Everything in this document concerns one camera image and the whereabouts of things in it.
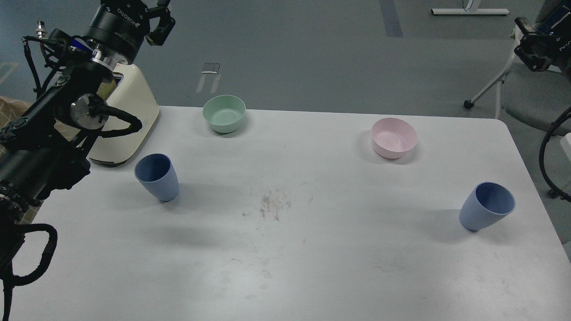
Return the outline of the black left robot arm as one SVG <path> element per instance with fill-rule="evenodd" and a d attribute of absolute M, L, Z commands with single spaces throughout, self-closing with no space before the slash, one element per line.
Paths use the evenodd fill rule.
<path fill-rule="evenodd" d="M 98 95 L 118 64 L 133 63 L 143 41 L 163 45 L 175 26 L 168 0 L 103 0 L 84 36 L 37 23 L 22 38 L 36 101 L 1 129 L 1 280 L 7 321 L 15 287 L 38 280 L 58 242 L 50 224 L 23 217 L 55 189 L 71 189 L 90 173 L 88 153 L 98 138 L 128 136 L 143 126 L 136 116 Z"/>

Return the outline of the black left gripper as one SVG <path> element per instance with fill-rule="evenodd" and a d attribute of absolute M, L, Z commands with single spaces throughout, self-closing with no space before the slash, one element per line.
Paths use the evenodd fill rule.
<path fill-rule="evenodd" d="M 155 7 L 148 8 L 141 0 L 102 0 L 84 36 L 92 47 L 103 45 L 131 64 L 144 37 L 149 45 L 164 45 L 176 25 L 170 2 L 157 0 Z M 159 22 L 149 33 L 149 21 L 154 18 Z"/>

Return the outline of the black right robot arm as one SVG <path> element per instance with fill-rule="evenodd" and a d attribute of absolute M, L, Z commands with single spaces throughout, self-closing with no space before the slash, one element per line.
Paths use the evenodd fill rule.
<path fill-rule="evenodd" d="M 515 25 L 521 32 L 520 44 L 514 49 L 516 56 L 532 72 L 544 72 L 555 66 L 570 81 L 570 2 L 545 0 L 533 24 L 524 17 L 517 17 Z M 540 172 L 549 186 L 548 194 L 569 202 L 569 193 L 551 181 L 545 168 L 545 150 L 555 132 L 570 120 L 570 108 L 565 109 L 548 125 L 540 145 Z"/>

